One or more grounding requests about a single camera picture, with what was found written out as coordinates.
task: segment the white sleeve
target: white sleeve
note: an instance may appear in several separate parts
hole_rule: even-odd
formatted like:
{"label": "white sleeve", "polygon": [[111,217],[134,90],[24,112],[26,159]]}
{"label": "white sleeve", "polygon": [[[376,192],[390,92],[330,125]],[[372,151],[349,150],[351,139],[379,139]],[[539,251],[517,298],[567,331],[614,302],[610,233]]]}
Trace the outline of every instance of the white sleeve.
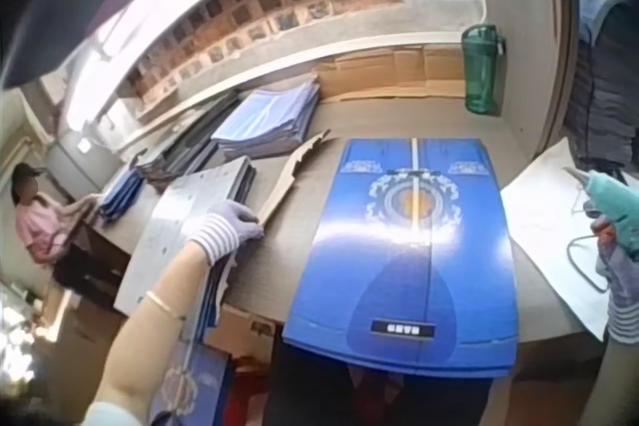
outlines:
{"label": "white sleeve", "polygon": [[135,416],[111,403],[93,403],[81,426],[143,426]]}

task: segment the white paper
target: white paper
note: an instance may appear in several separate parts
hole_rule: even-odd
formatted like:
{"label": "white paper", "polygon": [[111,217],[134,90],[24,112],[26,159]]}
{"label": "white paper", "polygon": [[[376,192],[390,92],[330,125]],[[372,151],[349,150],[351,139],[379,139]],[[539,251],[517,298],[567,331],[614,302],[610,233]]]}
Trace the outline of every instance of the white paper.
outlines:
{"label": "white paper", "polygon": [[[544,152],[502,190],[508,228],[512,239],[584,326],[603,339],[608,293],[597,291],[583,278],[568,261],[566,252],[570,240],[592,234],[592,219],[582,212],[587,196],[579,183],[561,170],[563,167],[574,167],[566,139]],[[595,272],[596,241],[580,241],[571,252],[588,277],[605,287],[605,279]]]}

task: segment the gold bracelet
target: gold bracelet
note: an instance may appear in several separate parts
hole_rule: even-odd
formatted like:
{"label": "gold bracelet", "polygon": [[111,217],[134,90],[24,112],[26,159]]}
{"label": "gold bracelet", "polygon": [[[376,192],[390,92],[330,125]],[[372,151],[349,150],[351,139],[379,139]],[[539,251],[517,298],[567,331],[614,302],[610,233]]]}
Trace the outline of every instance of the gold bracelet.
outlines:
{"label": "gold bracelet", "polygon": [[156,293],[154,293],[153,291],[147,291],[147,297],[153,301],[154,303],[156,303],[158,306],[160,306],[160,309],[162,309],[165,313],[167,313],[169,316],[171,316],[174,319],[177,319],[179,321],[184,321],[187,319],[186,315],[180,315],[178,313],[176,313],[173,308],[171,306],[169,306],[167,303],[165,303],[162,299],[160,299]]}

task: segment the brick wall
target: brick wall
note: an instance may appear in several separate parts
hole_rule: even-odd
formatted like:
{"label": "brick wall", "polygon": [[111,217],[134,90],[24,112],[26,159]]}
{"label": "brick wall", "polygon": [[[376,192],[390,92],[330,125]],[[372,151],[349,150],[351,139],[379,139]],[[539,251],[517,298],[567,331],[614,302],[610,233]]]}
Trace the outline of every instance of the brick wall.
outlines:
{"label": "brick wall", "polygon": [[214,68],[258,42],[287,31],[401,0],[204,0],[149,49],[129,73],[124,89],[142,99],[136,112],[148,119],[180,82]]}

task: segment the green water bottle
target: green water bottle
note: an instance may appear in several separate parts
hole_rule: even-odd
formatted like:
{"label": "green water bottle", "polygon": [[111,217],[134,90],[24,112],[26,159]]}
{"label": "green water bottle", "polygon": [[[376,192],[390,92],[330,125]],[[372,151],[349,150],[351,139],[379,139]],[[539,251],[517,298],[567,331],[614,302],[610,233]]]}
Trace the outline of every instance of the green water bottle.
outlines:
{"label": "green water bottle", "polygon": [[466,109],[475,114],[496,112],[493,99],[497,55],[503,38],[490,24],[473,25],[461,35],[463,70],[466,76]]}

